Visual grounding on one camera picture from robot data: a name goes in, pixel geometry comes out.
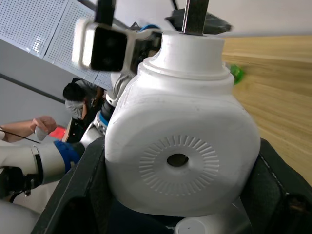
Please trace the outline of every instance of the hole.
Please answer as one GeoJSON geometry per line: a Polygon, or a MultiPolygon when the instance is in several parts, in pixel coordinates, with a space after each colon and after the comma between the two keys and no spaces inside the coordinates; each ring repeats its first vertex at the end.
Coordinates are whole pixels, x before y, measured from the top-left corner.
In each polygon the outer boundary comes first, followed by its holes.
{"type": "Polygon", "coordinates": [[[189,161],[189,158],[184,154],[174,154],[167,158],[167,163],[173,167],[182,167],[189,161]]]}

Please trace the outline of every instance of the embossed circular pattern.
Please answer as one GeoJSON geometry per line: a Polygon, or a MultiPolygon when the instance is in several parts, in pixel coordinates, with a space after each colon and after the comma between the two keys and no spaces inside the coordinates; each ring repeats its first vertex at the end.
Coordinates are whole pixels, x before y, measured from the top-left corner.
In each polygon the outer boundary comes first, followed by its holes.
{"type": "Polygon", "coordinates": [[[203,191],[217,176],[219,160],[215,150],[207,142],[193,136],[170,136],[150,145],[141,156],[139,172],[141,178],[155,192],[165,195],[186,196],[203,191]],[[159,178],[154,169],[155,159],[167,149],[189,147],[202,156],[203,170],[187,183],[170,183],[159,178]]]}

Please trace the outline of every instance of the black hair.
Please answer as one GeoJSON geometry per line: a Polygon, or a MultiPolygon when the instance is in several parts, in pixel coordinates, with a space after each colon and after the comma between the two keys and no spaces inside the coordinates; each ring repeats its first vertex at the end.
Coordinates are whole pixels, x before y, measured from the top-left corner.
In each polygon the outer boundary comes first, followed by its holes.
{"type": "Polygon", "coordinates": [[[86,92],[79,85],[69,83],[63,90],[63,97],[69,101],[83,101],[86,92]]]}

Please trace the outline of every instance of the white wall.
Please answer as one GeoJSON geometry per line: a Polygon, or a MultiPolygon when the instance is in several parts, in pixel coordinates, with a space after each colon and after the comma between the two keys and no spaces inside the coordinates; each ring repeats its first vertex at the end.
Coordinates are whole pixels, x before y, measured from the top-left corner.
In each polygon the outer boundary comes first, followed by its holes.
{"type": "Polygon", "coordinates": [[[61,99],[63,88],[75,77],[3,40],[0,40],[0,73],[61,99]]]}
{"type": "MultiPolygon", "coordinates": [[[[186,0],[176,1],[185,8],[186,0]]],[[[115,17],[127,25],[148,22],[168,30],[163,19],[172,9],[171,0],[117,0],[115,17]]],[[[210,0],[208,11],[233,25],[237,35],[312,34],[311,0],[210,0]]]]}
{"type": "MultiPolygon", "coordinates": [[[[64,104],[0,78],[0,125],[43,115],[53,117],[63,127],[67,127],[71,118],[64,104]]],[[[44,142],[52,140],[47,136],[44,142]]],[[[23,140],[19,144],[33,143],[23,140]]]]}

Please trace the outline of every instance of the perforated ceiling panel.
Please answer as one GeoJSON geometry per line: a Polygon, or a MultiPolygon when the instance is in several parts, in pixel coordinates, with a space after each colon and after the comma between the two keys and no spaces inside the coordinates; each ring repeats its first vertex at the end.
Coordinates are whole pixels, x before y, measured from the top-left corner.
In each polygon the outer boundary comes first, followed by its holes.
{"type": "Polygon", "coordinates": [[[0,0],[0,39],[43,57],[68,0],[0,0]]]}
{"type": "Polygon", "coordinates": [[[98,72],[83,70],[72,63],[75,25],[80,18],[92,20],[94,12],[76,0],[69,0],[43,59],[93,83],[98,72]]]}
{"type": "Polygon", "coordinates": [[[112,90],[111,73],[99,72],[94,84],[106,90],[112,90]]]}

